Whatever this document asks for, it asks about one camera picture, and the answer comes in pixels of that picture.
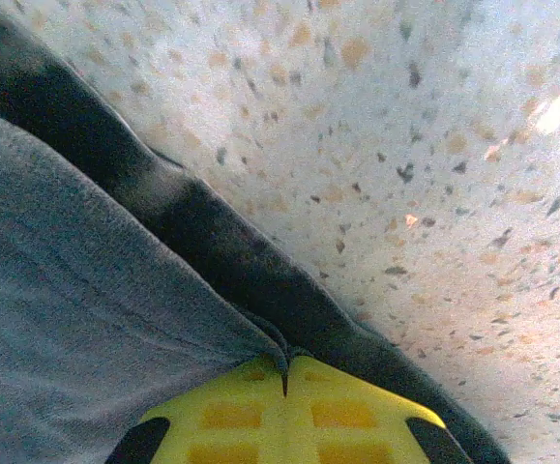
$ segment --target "orange speckle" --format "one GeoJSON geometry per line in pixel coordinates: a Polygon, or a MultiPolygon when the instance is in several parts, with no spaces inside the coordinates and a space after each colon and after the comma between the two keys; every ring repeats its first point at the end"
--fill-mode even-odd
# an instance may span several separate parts
{"type": "Polygon", "coordinates": [[[280,86],[284,86],[288,82],[288,71],[284,66],[278,63],[271,67],[269,74],[273,81],[280,86]]]}
{"type": "Polygon", "coordinates": [[[484,160],[497,162],[501,160],[501,145],[490,145],[484,154],[484,160]]]}
{"type": "Polygon", "coordinates": [[[496,280],[496,284],[499,287],[507,287],[508,285],[513,284],[515,281],[509,277],[498,278],[496,280]]]}
{"type": "Polygon", "coordinates": [[[92,61],[93,63],[95,63],[96,65],[100,65],[100,66],[104,66],[107,64],[107,61],[105,61],[105,57],[102,55],[102,53],[93,45],[91,45],[88,48],[88,51],[86,51],[85,53],[86,58],[88,58],[90,61],[92,61]]]}
{"type": "Polygon", "coordinates": [[[529,117],[536,109],[538,109],[538,105],[539,105],[538,99],[536,99],[535,97],[531,97],[522,106],[522,108],[521,108],[522,113],[526,117],[529,117]]]}
{"type": "Polygon", "coordinates": [[[183,61],[183,55],[181,54],[180,51],[170,49],[167,52],[167,56],[170,57],[170,60],[172,60],[176,63],[181,63],[183,61]]]}
{"type": "Polygon", "coordinates": [[[487,346],[486,348],[481,348],[481,349],[477,350],[476,353],[478,355],[491,355],[492,353],[494,353],[494,347],[493,346],[487,346]]]}
{"type": "Polygon", "coordinates": [[[318,5],[321,9],[333,8],[339,5],[340,0],[319,0],[318,5]]]}
{"type": "Polygon", "coordinates": [[[128,49],[132,49],[133,45],[135,44],[135,41],[133,40],[133,35],[132,35],[131,32],[123,32],[121,34],[121,41],[122,41],[123,45],[128,49]]]}
{"type": "Polygon", "coordinates": [[[112,91],[107,94],[107,99],[113,103],[118,103],[123,100],[123,96],[119,92],[112,91]]]}
{"type": "Polygon", "coordinates": [[[32,15],[32,27],[35,29],[43,29],[47,23],[47,18],[40,11],[35,11],[32,15]]]}
{"type": "Polygon", "coordinates": [[[185,131],[183,138],[185,138],[185,143],[189,148],[198,148],[202,144],[200,139],[190,130],[185,131]]]}
{"type": "Polygon", "coordinates": [[[527,66],[527,83],[534,88],[542,87],[546,82],[546,66],[527,66]]]}
{"type": "Polygon", "coordinates": [[[228,57],[225,53],[214,52],[209,55],[209,67],[223,68],[228,64],[228,57]]]}
{"type": "Polygon", "coordinates": [[[511,193],[510,198],[512,201],[519,205],[528,205],[530,203],[536,203],[538,201],[542,201],[544,196],[541,193],[531,190],[517,190],[514,193],[511,193]]]}
{"type": "Polygon", "coordinates": [[[411,295],[411,300],[417,305],[427,305],[431,302],[432,297],[430,295],[419,295],[414,293],[413,295],[411,295]]]}
{"type": "Polygon", "coordinates": [[[452,155],[457,155],[466,149],[466,145],[466,137],[461,133],[455,133],[447,141],[447,150],[452,155]]]}
{"type": "Polygon", "coordinates": [[[82,23],[84,24],[84,26],[86,26],[86,29],[88,29],[91,32],[97,32],[99,31],[99,27],[97,27],[95,24],[93,24],[92,22],[90,22],[88,19],[84,19],[82,21],[82,23]]]}
{"type": "Polygon", "coordinates": [[[355,71],[361,65],[368,53],[369,45],[361,37],[350,39],[341,48],[341,58],[352,71],[355,71]]]}
{"type": "Polygon", "coordinates": [[[303,109],[303,114],[306,118],[313,121],[318,117],[320,113],[322,113],[323,109],[325,109],[325,105],[322,103],[315,104],[312,106],[308,106],[307,108],[303,109]]]}
{"type": "Polygon", "coordinates": [[[370,319],[372,319],[372,315],[367,311],[361,311],[355,314],[355,320],[357,322],[369,321],[370,319]]]}
{"type": "Polygon", "coordinates": [[[518,339],[520,340],[520,343],[523,343],[525,345],[530,345],[535,341],[534,337],[529,335],[521,335],[518,337],[518,339]]]}
{"type": "Polygon", "coordinates": [[[288,213],[288,204],[281,195],[276,196],[269,202],[269,210],[278,213],[288,213]]]}
{"type": "Polygon", "coordinates": [[[255,7],[253,7],[253,14],[255,16],[263,16],[267,13],[268,3],[265,0],[258,0],[255,7]]]}
{"type": "Polygon", "coordinates": [[[253,201],[248,199],[248,201],[246,201],[245,203],[245,214],[251,217],[253,216],[254,212],[255,212],[255,207],[253,206],[253,201]]]}
{"type": "Polygon", "coordinates": [[[309,29],[309,26],[305,22],[300,22],[292,34],[289,46],[292,47],[307,44],[309,39],[311,39],[311,30],[309,29]]]}
{"type": "Polygon", "coordinates": [[[138,80],[130,85],[130,88],[135,94],[149,96],[151,94],[151,87],[143,80],[138,80]]]}
{"type": "Polygon", "coordinates": [[[329,203],[339,203],[344,199],[343,191],[335,184],[330,184],[320,196],[329,203]]]}
{"type": "Polygon", "coordinates": [[[260,53],[263,55],[268,55],[271,53],[271,44],[269,41],[262,41],[260,43],[260,53]]]}
{"type": "Polygon", "coordinates": [[[408,226],[409,229],[413,227],[418,221],[418,219],[413,215],[406,215],[404,217],[404,220],[406,220],[406,225],[408,226]]]}

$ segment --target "yellow object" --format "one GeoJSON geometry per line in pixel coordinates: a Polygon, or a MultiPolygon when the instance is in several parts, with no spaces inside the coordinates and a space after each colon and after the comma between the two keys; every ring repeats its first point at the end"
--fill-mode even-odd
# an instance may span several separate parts
{"type": "Polygon", "coordinates": [[[406,420],[445,424],[429,409],[308,357],[287,396],[258,358],[148,411],[169,429],[152,464],[427,464],[406,420]]]}

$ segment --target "dark gray fabric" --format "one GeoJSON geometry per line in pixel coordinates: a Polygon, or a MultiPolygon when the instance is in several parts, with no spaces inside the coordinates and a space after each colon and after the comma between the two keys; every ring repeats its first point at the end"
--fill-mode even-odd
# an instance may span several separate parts
{"type": "Polygon", "coordinates": [[[0,462],[102,462],[146,409],[259,353],[285,368],[187,263],[0,120],[0,462]]]}

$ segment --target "terrazzo surface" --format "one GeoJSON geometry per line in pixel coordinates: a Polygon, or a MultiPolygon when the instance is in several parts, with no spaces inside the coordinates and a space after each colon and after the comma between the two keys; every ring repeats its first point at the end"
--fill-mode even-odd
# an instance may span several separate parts
{"type": "Polygon", "coordinates": [[[560,463],[560,1],[0,7],[514,462],[560,463]]]}

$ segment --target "pant leg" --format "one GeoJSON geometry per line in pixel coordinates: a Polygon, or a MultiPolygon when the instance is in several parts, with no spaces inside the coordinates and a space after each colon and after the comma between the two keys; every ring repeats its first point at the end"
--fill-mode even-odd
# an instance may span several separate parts
{"type": "Polygon", "coordinates": [[[102,462],[149,407],[276,342],[0,120],[0,462],[102,462]]]}

